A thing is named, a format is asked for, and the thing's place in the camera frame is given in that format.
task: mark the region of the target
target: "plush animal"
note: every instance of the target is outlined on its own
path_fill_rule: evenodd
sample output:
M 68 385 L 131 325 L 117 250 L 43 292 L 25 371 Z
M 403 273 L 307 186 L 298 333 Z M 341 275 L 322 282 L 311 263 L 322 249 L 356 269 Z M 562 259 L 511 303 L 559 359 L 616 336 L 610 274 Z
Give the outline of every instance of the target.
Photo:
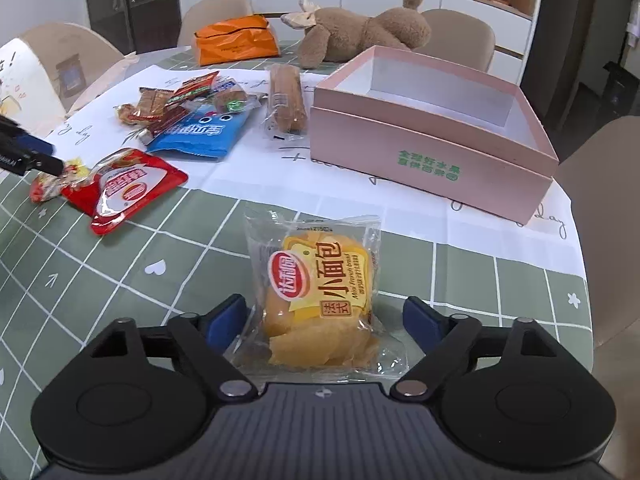
M 389 9 L 374 18 L 337 7 L 321 9 L 300 1 L 303 12 L 282 16 L 292 28 L 304 28 L 298 47 L 302 68 L 316 68 L 325 61 L 345 62 L 370 46 L 382 45 L 413 50 L 429 41 L 431 29 L 417 11 L 422 0 L 403 0 L 402 7 Z

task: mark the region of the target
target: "pink box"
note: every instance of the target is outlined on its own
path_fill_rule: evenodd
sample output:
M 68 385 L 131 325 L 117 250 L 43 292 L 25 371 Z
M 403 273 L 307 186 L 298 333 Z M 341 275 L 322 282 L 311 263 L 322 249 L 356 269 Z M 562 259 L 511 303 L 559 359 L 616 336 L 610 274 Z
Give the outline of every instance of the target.
M 311 157 L 526 224 L 558 157 L 520 87 L 374 46 L 322 81 Z

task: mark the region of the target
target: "mini french bread package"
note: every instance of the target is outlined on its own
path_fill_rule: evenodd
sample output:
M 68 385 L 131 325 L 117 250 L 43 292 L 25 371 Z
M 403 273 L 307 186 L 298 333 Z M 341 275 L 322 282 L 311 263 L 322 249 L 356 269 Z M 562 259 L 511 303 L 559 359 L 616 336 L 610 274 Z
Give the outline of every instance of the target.
M 319 380 L 406 371 L 404 347 L 373 313 L 378 217 L 291 221 L 249 211 L 245 228 L 257 304 L 232 359 L 241 371 L 267 380 L 296 370 Z
M 306 134 L 308 118 L 297 66 L 274 63 L 269 68 L 268 136 L 295 140 Z

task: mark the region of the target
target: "blue snack bag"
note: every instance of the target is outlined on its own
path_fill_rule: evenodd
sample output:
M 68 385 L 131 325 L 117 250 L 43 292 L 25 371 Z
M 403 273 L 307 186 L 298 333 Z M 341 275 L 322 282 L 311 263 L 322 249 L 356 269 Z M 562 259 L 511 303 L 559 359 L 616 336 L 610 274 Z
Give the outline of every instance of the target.
M 146 151 L 175 150 L 190 155 L 223 158 L 236 142 L 249 113 L 217 114 L 215 106 L 202 105 L 158 135 L 146 147 Z

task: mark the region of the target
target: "metal screw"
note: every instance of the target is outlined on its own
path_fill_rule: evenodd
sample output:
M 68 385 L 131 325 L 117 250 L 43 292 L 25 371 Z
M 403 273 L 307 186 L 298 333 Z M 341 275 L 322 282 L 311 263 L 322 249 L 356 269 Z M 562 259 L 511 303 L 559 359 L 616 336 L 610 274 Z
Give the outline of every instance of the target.
M 244 397 L 251 389 L 251 384 L 242 380 L 226 381 L 220 384 L 220 391 L 227 397 Z
M 427 385 L 422 381 L 407 380 L 396 384 L 396 391 L 405 397 L 419 397 L 427 392 Z

